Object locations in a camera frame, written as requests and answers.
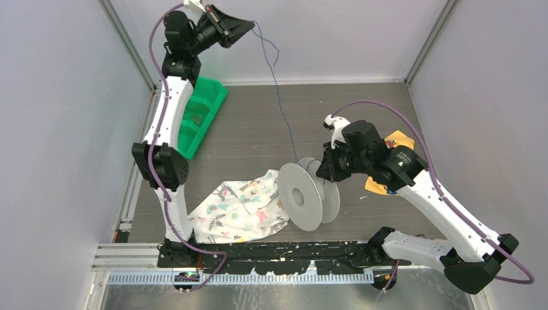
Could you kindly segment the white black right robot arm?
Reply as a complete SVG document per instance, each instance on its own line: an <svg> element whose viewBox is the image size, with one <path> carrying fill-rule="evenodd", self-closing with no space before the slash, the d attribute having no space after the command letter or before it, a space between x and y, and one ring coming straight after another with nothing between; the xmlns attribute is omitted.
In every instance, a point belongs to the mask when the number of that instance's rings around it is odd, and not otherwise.
<svg viewBox="0 0 548 310"><path fill-rule="evenodd" d="M430 176L424 159L410 147L388 145L372 123L328 115L323 126L332 137L323 145L317 177L335 183L352 174L366 174L410 202L444 236L428 240L382 227L368 241L371 261L385 265L391 259L406 260L428 266L472 295L496 278L505 255L519 245L513 235L498 234L459 202L451 202L449 194L439 194L441 186Z"/></svg>

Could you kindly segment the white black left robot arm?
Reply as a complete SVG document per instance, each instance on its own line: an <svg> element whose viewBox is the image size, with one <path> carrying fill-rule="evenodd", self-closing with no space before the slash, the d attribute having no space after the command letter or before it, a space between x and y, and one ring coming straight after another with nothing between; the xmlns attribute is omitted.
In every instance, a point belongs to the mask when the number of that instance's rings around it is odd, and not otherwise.
<svg viewBox="0 0 548 310"><path fill-rule="evenodd" d="M159 103L144 139L134 143L131 152L162 204L163 248L174 251L173 258L182 267L191 267L197 262L198 250L185 201L189 160L228 94L221 82L200 77L199 55L213 45L232 47L255 24L215 5L184 1L155 23L149 37L150 54L159 26L164 27L165 56L161 63L151 58L160 77Z"/></svg>

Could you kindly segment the white perforated cable spool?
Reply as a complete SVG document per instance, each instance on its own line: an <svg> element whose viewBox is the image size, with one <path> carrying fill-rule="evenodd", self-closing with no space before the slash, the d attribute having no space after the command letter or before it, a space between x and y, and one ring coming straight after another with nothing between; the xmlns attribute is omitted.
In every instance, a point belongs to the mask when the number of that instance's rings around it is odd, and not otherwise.
<svg viewBox="0 0 548 310"><path fill-rule="evenodd" d="M316 176L321 162L302 158L283 165L278 174L278 195L289 219L303 231L314 231L339 215L341 199L335 183Z"/></svg>

